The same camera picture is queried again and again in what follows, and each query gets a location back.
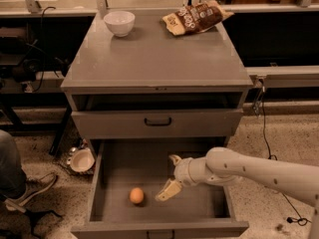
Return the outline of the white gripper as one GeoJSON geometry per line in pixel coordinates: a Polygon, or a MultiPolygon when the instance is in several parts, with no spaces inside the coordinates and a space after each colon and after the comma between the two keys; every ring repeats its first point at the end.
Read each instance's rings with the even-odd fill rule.
{"type": "Polygon", "coordinates": [[[156,201],[167,201],[181,192],[182,186],[196,186],[200,183],[209,184],[213,173],[206,166],[206,158],[183,158],[176,154],[168,157],[174,164],[173,175],[175,179],[169,179],[163,189],[156,195],[156,201]]]}

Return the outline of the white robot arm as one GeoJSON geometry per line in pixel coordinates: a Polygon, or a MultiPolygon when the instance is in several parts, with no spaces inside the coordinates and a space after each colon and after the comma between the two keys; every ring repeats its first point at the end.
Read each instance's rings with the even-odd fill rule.
{"type": "Polygon", "coordinates": [[[172,154],[174,179],[157,194],[167,201],[184,187],[200,183],[230,185],[241,177],[274,189],[314,208],[308,239],[319,239],[319,167],[240,154],[226,147],[214,147],[204,157],[181,158],[172,154]]]}

